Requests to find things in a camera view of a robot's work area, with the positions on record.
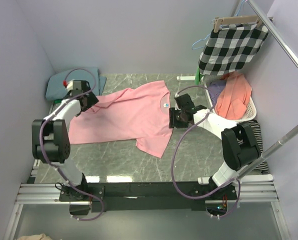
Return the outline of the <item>pink t-shirt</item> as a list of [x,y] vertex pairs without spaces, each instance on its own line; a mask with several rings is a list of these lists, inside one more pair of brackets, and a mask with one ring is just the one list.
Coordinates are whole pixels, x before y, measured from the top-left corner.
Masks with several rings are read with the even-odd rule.
[[135,140],[139,150],[163,156],[173,132],[170,91],[163,80],[100,95],[98,100],[70,121],[72,145]]

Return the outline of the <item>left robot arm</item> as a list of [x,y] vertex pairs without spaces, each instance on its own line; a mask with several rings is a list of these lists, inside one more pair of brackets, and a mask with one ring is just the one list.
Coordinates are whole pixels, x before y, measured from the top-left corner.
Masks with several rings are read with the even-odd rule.
[[59,106],[45,118],[36,119],[31,124],[32,155],[53,167],[63,179],[64,186],[72,187],[71,195],[77,201],[83,201],[89,195],[89,188],[85,175],[70,159],[68,125],[99,100],[86,80],[64,81],[63,85],[66,95]]

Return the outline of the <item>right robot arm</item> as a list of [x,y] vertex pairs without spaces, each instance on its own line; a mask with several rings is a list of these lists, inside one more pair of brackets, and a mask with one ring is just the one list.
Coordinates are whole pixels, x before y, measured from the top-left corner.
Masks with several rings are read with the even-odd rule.
[[201,128],[221,140],[223,163],[207,184],[211,198],[219,200],[226,194],[224,184],[261,156],[252,125],[248,121],[228,120],[203,105],[195,105],[189,94],[175,95],[176,107],[169,109],[169,128],[185,129],[188,134]]

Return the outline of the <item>folded teal t-shirt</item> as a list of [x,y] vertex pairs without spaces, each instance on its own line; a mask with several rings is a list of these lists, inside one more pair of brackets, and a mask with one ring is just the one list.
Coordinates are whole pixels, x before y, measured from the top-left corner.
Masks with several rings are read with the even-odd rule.
[[[65,97],[67,91],[65,90],[63,81],[70,71],[71,70],[66,70],[57,73],[49,79],[45,93],[45,98],[47,101],[61,100]],[[96,84],[96,87],[92,92],[96,96],[100,96],[104,91],[107,78],[105,76],[99,75],[99,70],[97,67],[87,67],[86,71],[78,69],[71,72],[66,81],[69,82],[71,80],[88,81],[91,88],[94,86],[94,84]]]

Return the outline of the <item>white rack foot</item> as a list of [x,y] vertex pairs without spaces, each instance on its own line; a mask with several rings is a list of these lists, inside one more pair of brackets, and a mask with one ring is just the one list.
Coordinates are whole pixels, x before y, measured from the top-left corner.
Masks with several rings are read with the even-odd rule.
[[179,82],[194,82],[195,81],[195,76],[177,76],[176,79]]

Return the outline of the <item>purple garment in basket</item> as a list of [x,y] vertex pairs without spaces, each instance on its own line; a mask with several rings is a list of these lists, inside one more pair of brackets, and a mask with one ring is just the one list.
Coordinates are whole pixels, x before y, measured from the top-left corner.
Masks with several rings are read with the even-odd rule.
[[216,81],[212,81],[209,84],[208,93],[213,106],[216,105],[218,97],[220,96],[221,92],[225,89],[225,87],[226,87],[225,80],[216,80]]

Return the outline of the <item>green hanging garment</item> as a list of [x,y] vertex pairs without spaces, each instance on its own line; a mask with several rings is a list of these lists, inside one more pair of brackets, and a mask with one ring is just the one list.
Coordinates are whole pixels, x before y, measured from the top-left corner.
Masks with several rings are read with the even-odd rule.
[[198,66],[194,77],[194,84],[199,85],[201,83],[202,77],[203,75],[200,73],[200,68]]

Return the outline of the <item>orange shirt in basket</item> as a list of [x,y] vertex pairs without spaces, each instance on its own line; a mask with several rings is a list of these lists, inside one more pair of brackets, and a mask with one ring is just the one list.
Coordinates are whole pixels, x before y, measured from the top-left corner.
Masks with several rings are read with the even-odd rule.
[[216,114],[228,120],[240,120],[247,111],[251,95],[252,87],[245,76],[237,71],[229,73],[214,107]]

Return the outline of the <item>white laundry basket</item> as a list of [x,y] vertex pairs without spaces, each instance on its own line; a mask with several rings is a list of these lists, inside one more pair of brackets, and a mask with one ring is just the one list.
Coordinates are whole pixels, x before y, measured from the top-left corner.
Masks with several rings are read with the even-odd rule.
[[[210,83],[213,82],[213,81],[218,81],[220,79],[202,79],[202,85],[206,88],[209,87]],[[209,91],[208,89],[205,91],[205,95],[206,95],[206,98],[207,98],[207,102],[208,102],[208,106],[209,107],[212,107],[212,102],[211,102],[211,98],[210,98],[210,95],[209,95]],[[248,122],[248,121],[251,121],[253,120],[257,115],[257,109],[255,107],[255,104],[253,102],[253,99],[252,97],[250,97],[249,99],[249,103],[246,107],[246,110],[244,112],[244,115],[239,118],[239,119],[235,119],[234,121],[237,122],[237,123],[240,123],[240,122]]]

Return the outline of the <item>metal clothes rack pole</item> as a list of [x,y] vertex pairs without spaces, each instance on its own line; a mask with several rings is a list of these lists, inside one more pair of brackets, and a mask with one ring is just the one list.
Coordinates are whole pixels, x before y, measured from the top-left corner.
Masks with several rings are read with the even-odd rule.
[[[256,13],[256,15],[262,20],[264,25],[268,28],[269,32],[275,39],[275,41],[279,44],[282,50],[286,53],[292,63],[298,69],[298,56],[297,54],[291,49],[289,44],[286,42],[284,37],[275,27],[275,25],[269,20],[267,15],[263,12],[263,10],[256,4],[254,0],[247,1],[252,10]],[[284,146],[288,141],[298,135],[298,124],[292,128],[289,132],[287,132],[282,138],[278,139],[273,145],[271,145],[267,150],[265,150],[258,159],[253,161],[250,165],[244,168],[236,177],[236,180],[241,180],[247,174],[249,174],[252,170],[254,170],[259,164],[263,163],[270,157],[273,153],[279,150],[282,146]]]

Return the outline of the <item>black white striped garment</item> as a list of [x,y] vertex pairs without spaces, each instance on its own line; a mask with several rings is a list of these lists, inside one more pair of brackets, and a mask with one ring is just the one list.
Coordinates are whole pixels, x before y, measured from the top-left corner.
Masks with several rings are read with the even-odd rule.
[[[257,122],[257,120],[253,119],[250,120],[248,122],[252,128],[253,134],[255,136],[256,142],[258,144],[260,153],[262,154],[264,151],[264,147],[263,147],[263,139],[262,139],[262,132],[261,132],[261,126],[260,124]],[[258,170],[261,172],[262,175],[264,174],[268,174],[270,172],[269,170],[269,166],[268,163],[266,161],[262,162],[261,164],[259,164],[255,170]]]

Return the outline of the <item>black mounting base bar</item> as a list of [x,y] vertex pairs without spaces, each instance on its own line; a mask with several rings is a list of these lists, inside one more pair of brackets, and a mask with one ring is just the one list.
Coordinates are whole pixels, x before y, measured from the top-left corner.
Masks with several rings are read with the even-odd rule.
[[62,186],[59,195],[61,203],[69,204],[73,215],[86,216],[89,212],[178,210],[205,211],[207,201],[234,201],[237,192],[234,186],[226,186],[204,199],[200,196],[211,191],[208,185],[196,181],[181,181],[178,188],[189,196],[181,196],[172,182],[116,182],[89,183],[87,195],[71,187]]

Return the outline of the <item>wooden clothes hanger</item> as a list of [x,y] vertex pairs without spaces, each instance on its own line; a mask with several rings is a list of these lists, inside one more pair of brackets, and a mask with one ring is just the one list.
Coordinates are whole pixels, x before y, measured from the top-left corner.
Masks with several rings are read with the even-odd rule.
[[263,24],[263,21],[257,15],[243,15],[243,16],[231,16],[231,17],[216,17],[213,20],[213,33],[217,33],[221,25],[236,25],[257,23],[257,27]]

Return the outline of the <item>beige cloth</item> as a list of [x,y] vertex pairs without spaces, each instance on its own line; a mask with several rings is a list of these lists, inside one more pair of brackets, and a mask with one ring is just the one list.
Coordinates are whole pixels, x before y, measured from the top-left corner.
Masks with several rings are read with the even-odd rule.
[[52,240],[52,238],[44,233],[41,233],[41,234],[21,236],[17,238],[17,240]]

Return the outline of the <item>aluminium frame rail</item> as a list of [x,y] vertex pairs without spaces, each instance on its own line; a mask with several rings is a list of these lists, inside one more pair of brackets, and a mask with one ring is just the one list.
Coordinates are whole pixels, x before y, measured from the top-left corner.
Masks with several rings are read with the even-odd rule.
[[[22,183],[15,199],[14,208],[9,220],[4,239],[13,240],[16,235],[17,226],[21,217],[24,205],[69,205],[61,203],[59,196],[61,188],[59,184],[35,183],[37,172],[42,165],[40,160],[35,160],[31,171],[31,176],[26,183]],[[274,215],[278,216],[281,211],[280,201],[271,174],[247,175],[243,177],[240,183],[234,183],[237,193],[236,200],[226,200],[216,202],[208,200],[206,209],[216,204],[232,203],[238,208],[242,203],[270,203]],[[136,183],[129,176],[107,176],[104,182],[99,176],[86,176],[86,183]]]

